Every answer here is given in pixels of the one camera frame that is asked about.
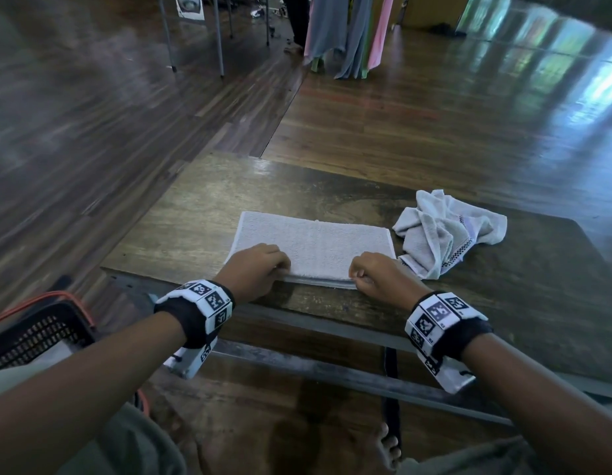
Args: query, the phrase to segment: folded towel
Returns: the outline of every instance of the folded towel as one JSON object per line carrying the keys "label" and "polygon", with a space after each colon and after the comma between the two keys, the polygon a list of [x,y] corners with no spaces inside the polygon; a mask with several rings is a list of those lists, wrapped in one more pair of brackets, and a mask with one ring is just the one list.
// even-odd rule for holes
{"label": "folded towel", "polygon": [[477,243],[494,245],[506,236],[507,218],[445,195],[416,192],[416,208],[405,208],[393,227],[405,238],[400,260],[421,279],[436,280],[462,261]]}
{"label": "folded towel", "polygon": [[243,211],[227,260],[258,243],[278,245],[291,259],[286,281],[324,287],[355,289],[348,270],[365,251],[396,258],[387,228]]}

